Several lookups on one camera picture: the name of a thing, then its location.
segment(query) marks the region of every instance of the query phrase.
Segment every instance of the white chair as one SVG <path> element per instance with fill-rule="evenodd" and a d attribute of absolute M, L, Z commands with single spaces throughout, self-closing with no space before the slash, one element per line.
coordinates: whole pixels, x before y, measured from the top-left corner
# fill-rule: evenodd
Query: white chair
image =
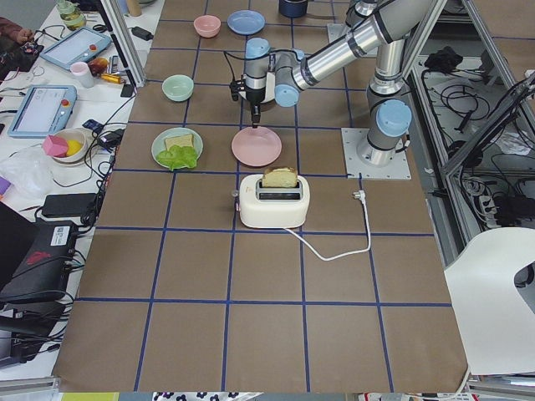
<path fill-rule="evenodd" d="M 446 269 L 472 374 L 535 371 L 535 313 L 514 285 L 534 261 L 535 230 L 503 227 L 475 236 Z"/>

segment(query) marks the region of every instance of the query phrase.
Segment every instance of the lettuce leaf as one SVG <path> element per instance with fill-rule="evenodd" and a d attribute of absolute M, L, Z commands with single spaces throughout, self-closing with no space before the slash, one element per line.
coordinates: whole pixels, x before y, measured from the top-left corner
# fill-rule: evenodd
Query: lettuce leaf
<path fill-rule="evenodd" d="M 197 166 L 197 152 L 191 146 L 173 145 L 156 155 L 156 160 L 171 171 L 182 167 L 192 169 Z"/>

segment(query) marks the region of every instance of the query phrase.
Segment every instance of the pink block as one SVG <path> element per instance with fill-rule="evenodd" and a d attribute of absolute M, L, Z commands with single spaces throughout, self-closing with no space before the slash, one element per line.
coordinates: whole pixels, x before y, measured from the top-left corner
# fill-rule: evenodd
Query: pink block
<path fill-rule="evenodd" d="M 44 153 L 53 157 L 64 157 L 69 150 L 67 141 L 54 135 L 48 135 L 43 142 Z"/>

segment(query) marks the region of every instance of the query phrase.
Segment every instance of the mounting plate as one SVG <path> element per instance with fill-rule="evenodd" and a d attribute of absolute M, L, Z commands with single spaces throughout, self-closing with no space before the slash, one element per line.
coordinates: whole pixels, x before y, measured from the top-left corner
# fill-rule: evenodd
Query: mounting plate
<path fill-rule="evenodd" d="M 357 156 L 357 144 L 368 134 L 367 128 L 342 128 L 344 144 L 345 169 L 349 178 L 365 180 L 410 180 L 409 164 L 405 152 L 396 153 L 392 161 L 385 167 L 373 167 L 364 163 Z M 401 149 L 400 140 L 396 149 Z"/>
<path fill-rule="evenodd" d="M 328 23 L 327 24 L 327 35 L 329 36 L 329 43 L 332 43 L 340 37 L 340 32 L 344 28 L 343 23 Z M 369 53 L 365 54 L 364 57 L 377 57 L 377 48 L 374 48 Z"/>

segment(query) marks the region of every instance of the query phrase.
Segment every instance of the yellow lemon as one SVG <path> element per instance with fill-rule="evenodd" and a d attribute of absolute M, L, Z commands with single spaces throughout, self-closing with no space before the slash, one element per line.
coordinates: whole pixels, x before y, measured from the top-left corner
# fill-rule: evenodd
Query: yellow lemon
<path fill-rule="evenodd" d="M 75 155 L 80 149 L 82 149 L 82 144 L 80 144 L 77 140 L 67 140 L 67 146 L 69 148 L 65 154 L 66 157 Z"/>

